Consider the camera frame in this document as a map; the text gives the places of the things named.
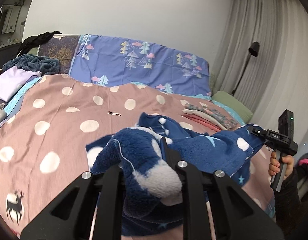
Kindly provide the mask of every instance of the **black handle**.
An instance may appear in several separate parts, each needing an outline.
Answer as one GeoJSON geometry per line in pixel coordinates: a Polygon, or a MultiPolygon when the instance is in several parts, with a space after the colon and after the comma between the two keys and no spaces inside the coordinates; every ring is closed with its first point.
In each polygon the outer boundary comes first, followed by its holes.
{"type": "Polygon", "coordinates": [[[282,158],[285,156],[287,156],[287,154],[282,153],[279,150],[276,150],[276,160],[278,160],[280,163],[280,166],[279,166],[280,171],[271,178],[270,187],[273,190],[278,191],[278,192],[280,192],[281,185],[283,183],[284,176],[285,176],[286,169],[287,169],[287,163],[282,162],[282,158]]]}

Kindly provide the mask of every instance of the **green pillow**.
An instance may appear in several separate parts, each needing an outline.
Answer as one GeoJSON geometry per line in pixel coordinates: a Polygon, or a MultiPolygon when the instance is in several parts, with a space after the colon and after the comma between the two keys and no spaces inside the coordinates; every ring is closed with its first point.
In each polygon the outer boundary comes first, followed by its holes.
{"type": "Polygon", "coordinates": [[[212,96],[212,99],[235,110],[245,123],[248,123],[253,117],[253,113],[246,106],[225,91],[218,91],[212,96]]]}

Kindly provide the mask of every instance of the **dark teal blanket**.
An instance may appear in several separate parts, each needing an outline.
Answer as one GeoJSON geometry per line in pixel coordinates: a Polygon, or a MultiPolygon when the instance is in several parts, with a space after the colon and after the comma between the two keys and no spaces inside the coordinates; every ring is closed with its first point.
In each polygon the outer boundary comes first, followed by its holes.
{"type": "Polygon", "coordinates": [[[58,74],[60,71],[60,62],[58,59],[34,56],[32,54],[24,54],[15,59],[11,59],[3,65],[2,70],[4,72],[15,65],[18,69],[23,69],[26,71],[40,71],[42,76],[58,74]]]}

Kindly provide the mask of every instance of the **white polka dot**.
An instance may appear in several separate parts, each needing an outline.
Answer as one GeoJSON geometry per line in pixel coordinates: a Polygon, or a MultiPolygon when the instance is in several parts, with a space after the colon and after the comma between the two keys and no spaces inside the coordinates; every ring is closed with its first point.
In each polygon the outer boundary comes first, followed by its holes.
{"type": "Polygon", "coordinates": [[[249,148],[249,144],[241,137],[237,139],[237,146],[239,149],[242,149],[244,152],[249,148]]]}
{"type": "MultiPolygon", "coordinates": [[[[18,191],[17,195],[18,197],[21,197],[21,192],[18,191]]],[[[17,196],[14,193],[8,193],[8,195],[6,196],[6,200],[5,200],[6,209],[8,209],[8,201],[13,204],[17,204],[19,202],[19,201],[16,201],[16,198],[17,196]]],[[[16,213],[14,209],[11,209],[9,211],[9,216],[11,216],[13,221],[16,221],[17,218],[19,221],[21,221],[24,218],[24,216],[23,215],[20,216],[20,213],[24,214],[24,206],[23,206],[22,200],[21,200],[21,210],[18,213],[16,213]]]]}
{"type": "Polygon", "coordinates": [[[165,124],[166,123],[166,119],[162,118],[162,117],[160,119],[158,119],[158,121],[159,121],[160,124],[165,124]]]}
{"type": "Polygon", "coordinates": [[[111,91],[111,92],[117,92],[118,90],[119,90],[119,86],[111,87],[111,88],[110,88],[110,91],[111,91]]]}
{"type": "Polygon", "coordinates": [[[103,98],[101,98],[100,96],[93,96],[93,101],[95,104],[97,104],[98,106],[103,105],[104,100],[103,98]]]}
{"type": "Polygon", "coordinates": [[[7,123],[12,123],[13,121],[14,121],[14,119],[15,119],[15,115],[14,116],[12,116],[8,121],[6,121],[7,123]]]}
{"type": "Polygon", "coordinates": [[[76,107],[70,106],[66,110],[68,113],[78,112],[80,109],[77,109],[76,107]]]}
{"type": "Polygon", "coordinates": [[[165,98],[162,95],[157,95],[156,96],[156,100],[158,103],[160,103],[161,105],[165,104],[165,98]]]}
{"type": "Polygon", "coordinates": [[[250,162],[249,172],[250,172],[250,174],[255,174],[255,172],[256,172],[256,168],[255,168],[255,166],[253,165],[252,162],[250,162]]]}
{"type": "Polygon", "coordinates": [[[43,99],[36,99],[33,102],[33,107],[35,108],[42,108],[43,106],[45,106],[45,101],[43,99]]]}
{"type": "Polygon", "coordinates": [[[37,135],[43,135],[48,128],[50,128],[50,124],[45,121],[39,121],[34,126],[34,131],[37,135]]]}
{"type": "Polygon", "coordinates": [[[144,85],[144,84],[138,84],[138,85],[136,85],[136,86],[137,86],[137,88],[139,88],[139,89],[146,88],[146,85],[144,85]]]}
{"type": "Polygon", "coordinates": [[[157,141],[155,139],[152,139],[152,146],[156,154],[161,157],[161,148],[159,147],[157,141]]]}
{"type": "Polygon", "coordinates": [[[264,152],[263,152],[262,150],[259,150],[259,153],[260,153],[260,155],[261,155],[265,160],[267,159],[266,155],[264,154],[264,152]]]}
{"type": "Polygon", "coordinates": [[[73,90],[70,87],[65,87],[62,89],[62,94],[65,96],[70,96],[71,94],[73,94],[73,90]]]}
{"type": "Polygon", "coordinates": [[[134,109],[136,106],[136,102],[134,99],[128,99],[125,101],[125,104],[124,104],[124,107],[127,109],[127,110],[132,110],[134,109]]]}
{"type": "Polygon", "coordinates": [[[189,102],[186,101],[186,100],[181,100],[180,103],[182,104],[182,106],[185,106],[186,104],[189,104],[189,102]]]}
{"type": "Polygon", "coordinates": [[[172,140],[171,138],[165,138],[165,140],[166,140],[166,143],[167,143],[167,144],[173,143],[173,140],[172,140]]]}
{"type": "Polygon", "coordinates": [[[40,164],[40,171],[43,174],[48,174],[57,170],[60,164],[60,157],[55,152],[49,152],[43,158],[40,164]]]}
{"type": "Polygon", "coordinates": [[[204,104],[202,102],[199,102],[199,103],[200,103],[201,106],[208,106],[208,105],[206,105],[206,104],[204,104]]]}
{"type": "Polygon", "coordinates": [[[14,155],[14,150],[10,146],[5,146],[0,150],[0,160],[7,163],[12,159],[14,155]]]}
{"type": "Polygon", "coordinates": [[[45,80],[46,80],[46,76],[43,76],[41,80],[39,81],[39,83],[43,83],[45,80]]]}
{"type": "Polygon", "coordinates": [[[185,129],[193,130],[193,126],[187,122],[180,122],[179,125],[185,129]]]}
{"type": "Polygon", "coordinates": [[[98,154],[101,152],[101,150],[103,150],[103,147],[93,147],[91,148],[88,152],[87,152],[87,162],[88,162],[88,166],[90,168],[93,167],[93,164],[96,160],[96,157],[98,156],[98,154]]]}
{"type": "Polygon", "coordinates": [[[99,124],[95,120],[87,120],[81,123],[79,128],[81,129],[82,132],[94,132],[98,129],[99,124]]]}
{"type": "Polygon", "coordinates": [[[14,193],[9,193],[7,196],[6,196],[6,200],[13,203],[13,204],[17,204],[17,201],[16,201],[16,195],[14,193]]]}
{"type": "Polygon", "coordinates": [[[255,203],[256,203],[260,208],[262,208],[262,207],[261,207],[261,203],[260,203],[260,201],[259,201],[257,198],[253,198],[253,200],[255,201],[255,203]]]}

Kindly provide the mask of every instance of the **lavender cloth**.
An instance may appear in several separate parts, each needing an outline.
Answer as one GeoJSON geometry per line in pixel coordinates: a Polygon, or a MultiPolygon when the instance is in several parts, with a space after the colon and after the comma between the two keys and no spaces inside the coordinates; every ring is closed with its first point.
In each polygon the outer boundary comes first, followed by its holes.
{"type": "Polygon", "coordinates": [[[17,66],[9,68],[0,76],[0,99],[7,102],[32,76],[40,77],[41,72],[18,69],[17,66]]]}

